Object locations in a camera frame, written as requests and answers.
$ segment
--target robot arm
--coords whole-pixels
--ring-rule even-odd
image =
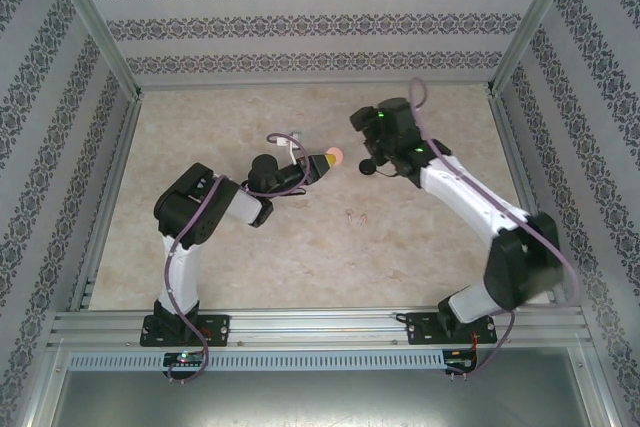
[[[196,163],[187,170],[158,200],[154,216],[159,221],[163,234],[165,259],[173,242],[189,222],[200,203],[212,188],[216,176],[213,171]],[[222,217],[233,216],[240,221],[259,227],[269,217],[273,206],[269,200],[258,200],[240,188],[230,179],[223,179],[202,213],[198,222],[185,235],[176,250],[169,272],[169,283],[173,296],[182,312],[197,313],[198,293],[196,289],[200,266],[200,249],[218,226]],[[163,282],[154,312],[166,312],[166,316],[176,314],[169,301]]]
[[[473,180],[491,197],[497,200],[507,211],[522,220],[527,221],[527,213],[498,197],[473,177],[458,161],[456,157],[447,156],[449,163],[454,165],[464,175]],[[435,195],[451,208],[456,214],[469,224],[483,243],[491,246],[493,238],[502,229],[513,230],[517,225],[493,205],[481,197],[460,177],[451,172],[440,159],[429,162],[427,167],[421,168],[420,187],[429,194]]]
[[[361,162],[362,173],[370,175],[376,166],[392,163],[398,175],[442,200],[487,245],[489,255],[482,282],[438,304],[440,325],[450,337],[481,317],[513,310],[561,282],[562,269],[555,256],[470,188],[422,140],[406,99],[364,107],[351,116],[351,123],[364,134],[364,145],[371,155]],[[479,184],[504,210],[558,246],[556,226],[548,215],[534,216],[510,205],[469,174],[451,150],[438,141],[436,144],[450,164]]]

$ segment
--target black mounting bracket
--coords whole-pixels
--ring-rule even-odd
[[[194,325],[207,340],[209,347],[226,347],[229,339],[228,315],[199,314]],[[147,315],[142,324],[140,334],[142,347],[199,347],[200,340],[191,335],[187,341],[166,328],[166,325],[155,315]]]
[[[471,344],[474,335],[478,344],[495,344],[498,341],[495,324],[488,315],[465,324],[464,329],[457,330],[451,337],[438,321],[437,312],[397,314],[396,320],[407,326],[409,345]]]

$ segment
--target striped wall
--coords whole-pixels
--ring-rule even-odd
[[[487,81],[531,0],[95,0],[143,87]]]
[[[503,94],[623,425],[640,425],[640,0],[554,0]]]
[[[68,307],[128,101],[70,0],[0,0],[0,426]]]

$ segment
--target marble-patterned floor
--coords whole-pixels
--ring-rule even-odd
[[[366,151],[349,116],[405,95],[370,85],[147,93],[90,308],[150,309],[163,270],[158,197],[194,162],[238,182],[258,154],[284,165],[286,149],[265,142],[277,131],[301,132],[310,153],[338,146],[345,161],[306,196],[276,199],[258,229],[223,219],[204,246],[201,308],[435,305],[477,282],[486,248],[461,219],[406,179],[358,172]],[[483,86],[434,86],[421,114],[476,177],[517,202]]]

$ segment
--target metal profile bar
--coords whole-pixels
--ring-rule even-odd
[[[479,83],[486,82],[486,79],[478,80],[433,80],[429,81],[429,85],[478,85]],[[242,80],[225,81],[225,82],[180,82],[174,83],[159,83],[159,84],[145,84],[142,85],[142,92],[163,92],[163,91],[184,91],[184,90],[217,90],[217,89],[254,89],[254,88],[281,88],[281,87],[317,87],[319,85],[323,87],[339,87],[348,84],[356,84],[361,86],[367,85],[409,85],[409,77],[405,73],[399,73],[398,77],[385,78],[385,77],[367,77],[365,79],[267,79],[262,81],[245,82]]]
[[[622,423],[593,346],[567,349],[589,424],[592,427],[620,427]]]
[[[17,425],[48,427],[53,424],[70,358],[71,354],[62,350],[44,353],[26,414]]]
[[[518,62],[522,58],[531,37],[542,22],[553,0],[533,0],[529,5],[527,13],[522,18],[522,22],[518,26],[516,33],[511,39],[511,43],[507,47],[496,73],[491,79],[490,85],[492,92],[502,92],[509,81],[509,77],[515,70]]]
[[[527,212],[535,212],[536,203],[529,185],[527,178],[527,172],[524,168],[520,154],[518,153],[518,147],[516,145],[515,137],[507,121],[507,113],[505,106],[502,103],[502,99],[498,94],[490,93],[488,96],[489,106],[491,107],[491,113],[493,114],[493,120],[498,130],[498,137],[502,144],[502,150],[504,151],[505,159],[511,172],[511,179],[513,180],[513,186],[516,189],[520,206]]]
[[[262,310],[227,311],[231,316],[229,346],[222,350],[352,350],[415,348],[409,346],[405,326],[397,312],[410,309],[362,310]],[[429,311],[432,309],[411,309]],[[149,350],[139,346],[144,312],[60,313],[54,322],[48,348],[70,351]],[[495,319],[498,336],[508,319]],[[580,308],[558,311],[524,310],[506,347],[574,347],[591,343]],[[467,345],[447,345],[464,348]],[[424,346],[442,349],[442,345]]]
[[[118,193],[120,192],[120,184],[122,177],[124,176],[124,170],[127,165],[127,159],[129,157],[129,151],[131,150],[131,144],[133,143],[133,135],[138,123],[138,116],[140,115],[140,108],[142,107],[142,98],[138,98],[133,101],[133,104],[127,112],[127,118],[125,119],[124,135],[121,135],[120,141],[116,147],[116,156],[114,159],[111,172],[109,173],[109,180],[105,187],[105,197],[100,203],[98,208],[98,216],[96,218],[96,229],[94,230],[89,246],[87,247],[87,255],[85,257],[85,264],[80,271],[80,277],[76,290],[73,293],[71,299],[70,310],[79,310],[82,307],[88,307],[91,296],[86,296],[85,287],[89,278],[96,277],[104,246],[107,242],[107,235],[109,233],[109,226],[111,225],[111,218],[116,207],[116,201],[118,199]]]
[[[93,0],[71,0],[87,30],[96,42],[118,82],[127,93],[129,100],[134,99],[140,88],[136,84],[127,61],[120,52],[107,24],[100,15]]]

